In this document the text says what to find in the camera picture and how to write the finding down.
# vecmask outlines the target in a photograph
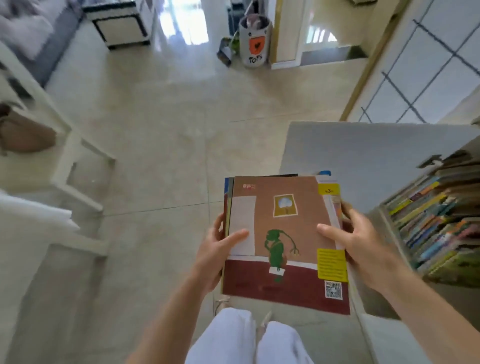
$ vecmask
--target hand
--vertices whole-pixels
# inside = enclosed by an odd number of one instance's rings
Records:
[[[344,201],[342,211],[350,219],[344,220],[344,230],[318,224],[318,232],[341,244],[354,260],[353,266],[358,269],[365,283],[384,293],[391,282],[391,273],[396,274],[407,269],[407,266],[382,242],[365,215]]]
[[[223,213],[216,217],[213,226],[208,229],[193,264],[192,274],[204,285],[205,294],[212,291],[218,284],[231,248],[244,241],[250,234],[248,230],[242,229],[222,239],[223,229],[220,230],[222,221]]]

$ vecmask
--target white pants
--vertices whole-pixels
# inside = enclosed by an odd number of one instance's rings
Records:
[[[186,364],[313,364],[298,332],[269,322],[256,347],[256,323],[249,311],[224,308],[190,348]]]

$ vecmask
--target yellow text box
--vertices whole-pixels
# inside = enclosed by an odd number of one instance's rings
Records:
[[[319,183],[318,194],[340,195],[340,185],[338,183]]]
[[[317,249],[318,278],[348,282],[345,250]]]

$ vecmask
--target brown bag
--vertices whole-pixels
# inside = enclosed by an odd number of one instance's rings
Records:
[[[29,118],[28,113],[5,103],[0,104],[0,147],[16,153],[33,153],[55,145],[57,133]]]

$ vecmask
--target qr code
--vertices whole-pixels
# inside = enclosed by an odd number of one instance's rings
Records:
[[[335,300],[343,300],[342,297],[342,283],[325,281],[325,297],[333,298]]]

